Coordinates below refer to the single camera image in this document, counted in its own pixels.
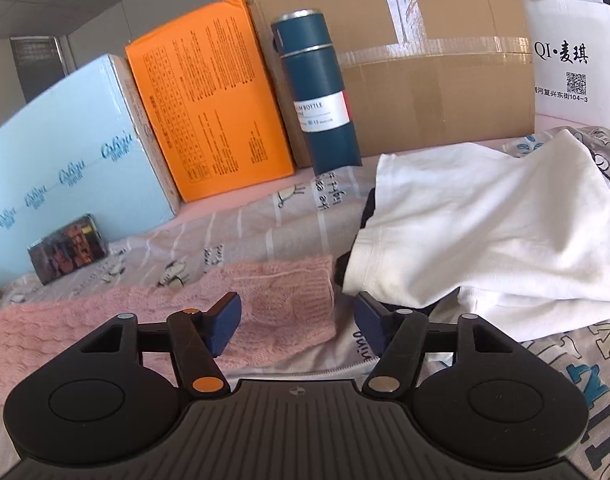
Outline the black smartphone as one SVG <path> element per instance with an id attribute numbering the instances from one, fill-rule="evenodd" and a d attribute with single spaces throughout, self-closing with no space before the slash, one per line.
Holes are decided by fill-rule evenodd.
<path id="1" fill-rule="evenodd" d="M 91 214 L 84 214 L 67 223 L 30 245 L 27 251 L 35 274 L 43 285 L 107 256 L 105 240 Z"/>

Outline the orange cardboard box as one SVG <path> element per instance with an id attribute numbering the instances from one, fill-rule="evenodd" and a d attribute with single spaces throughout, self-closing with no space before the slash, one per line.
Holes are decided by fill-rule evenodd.
<path id="1" fill-rule="evenodd" d="M 220 0 L 180 16 L 130 42 L 126 55 L 183 200 L 293 174 L 245 0 Z"/>

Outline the white t-shirt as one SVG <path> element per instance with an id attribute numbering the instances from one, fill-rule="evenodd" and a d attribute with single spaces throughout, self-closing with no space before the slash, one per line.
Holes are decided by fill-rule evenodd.
<path id="1" fill-rule="evenodd" d="M 514 157 L 473 143 L 383 155 L 348 295 L 448 295 L 519 340 L 610 320 L 610 191 L 569 131 Z"/>

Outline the brown cardboard box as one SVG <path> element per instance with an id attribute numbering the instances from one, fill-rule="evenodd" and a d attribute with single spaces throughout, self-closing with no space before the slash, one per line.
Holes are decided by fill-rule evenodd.
<path id="1" fill-rule="evenodd" d="M 366 156 L 533 131 L 534 68 L 522 0 L 250 0 L 296 163 L 311 162 L 270 26 L 325 18 Z"/>

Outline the pink knitted sweater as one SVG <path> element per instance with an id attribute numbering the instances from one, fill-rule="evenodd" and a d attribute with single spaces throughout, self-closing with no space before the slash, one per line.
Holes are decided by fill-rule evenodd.
<path id="1" fill-rule="evenodd" d="M 238 329 L 217 363 L 263 367 L 323 344 L 337 333 L 333 260 L 240 262 L 178 290 L 119 287 L 100 295 L 16 304 L 0 310 L 0 404 L 40 366 L 122 312 L 157 323 L 183 309 L 209 310 L 226 292 L 242 301 Z"/>

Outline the dark teal thermos bottle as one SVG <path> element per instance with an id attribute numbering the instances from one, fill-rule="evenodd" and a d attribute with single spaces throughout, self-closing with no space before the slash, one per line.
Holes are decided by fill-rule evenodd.
<path id="1" fill-rule="evenodd" d="M 322 12 L 301 9 L 271 23 L 297 122 L 316 174 L 361 164 L 337 52 Z"/>

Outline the large light blue box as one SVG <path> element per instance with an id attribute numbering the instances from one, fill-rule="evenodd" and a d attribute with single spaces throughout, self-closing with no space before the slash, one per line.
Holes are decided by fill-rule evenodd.
<path id="1" fill-rule="evenodd" d="M 115 242 L 179 205 L 129 66 L 104 54 L 0 127 L 0 288 L 32 272 L 32 244 L 85 214 Z"/>

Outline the white tote bag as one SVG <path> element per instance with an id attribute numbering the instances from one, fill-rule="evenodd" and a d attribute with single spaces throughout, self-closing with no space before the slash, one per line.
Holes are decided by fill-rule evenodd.
<path id="1" fill-rule="evenodd" d="M 535 112 L 610 129 L 610 6 L 604 0 L 523 0 L 523 6 Z"/>

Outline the cartoon print bed sheet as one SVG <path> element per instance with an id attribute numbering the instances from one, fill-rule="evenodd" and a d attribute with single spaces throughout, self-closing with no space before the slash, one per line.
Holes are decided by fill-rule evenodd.
<path id="1" fill-rule="evenodd" d="M 610 131 L 601 128 L 569 128 L 595 153 L 597 166 L 610 178 Z M 311 182 L 291 185 L 272 196 L 244 206 L 215 212 L 211 216 L 179 223 L 170 229 L 132 236 L 111 244 L 106 262 L 64 278 L 62 284 L 46 287 L 36 278 L 20 278 L 3 297 L 4 309 L 30 302 L 63 301 L 100 295 L 119 287 L 163 287 L 178 290 L 200 281 L 214 269 L 247 261 L 299 261 L 320 255 L 347 252 L 359 229 L 359 220 L 369 188 L 375 182 L 375 169 L 341 169 L 317 177 Z M 226 370 L 235 381 L 247 374 L 261 379 L 305 380 L 355 378 L 360 381 L 378 359 L 371 352 L 351 313 L 347 298 L 335 293 L 337 334 L 323 344 L 299 352 L 296 356 L 263 367 Z M 573 465 L 590 479 L 610 479 L 610 320 L 590 327 L 524 344 L 544 362 L 573 380 L 587 394 L 590 422 L 583 440 L 571 454 Z M 296 467 L 296 460 L 285 460 L 279 479 L 385 479 L 385 472 L 368 474 L 368 466 L 396 465 L 369 458 L 367 466 L 358 466 L 360 456 L 371 450 L 368 437 L 345 436 L 349 415 L 330 413 L 325 420 L 331 431 L 337 426 L 337 445 L 348 444 L 348 451 L 333 451 L 334 442 L 322 445 L 306 464 Z M 19 461 L 14 446 L 3 427 L 0 404 L 0 477 Z"/>

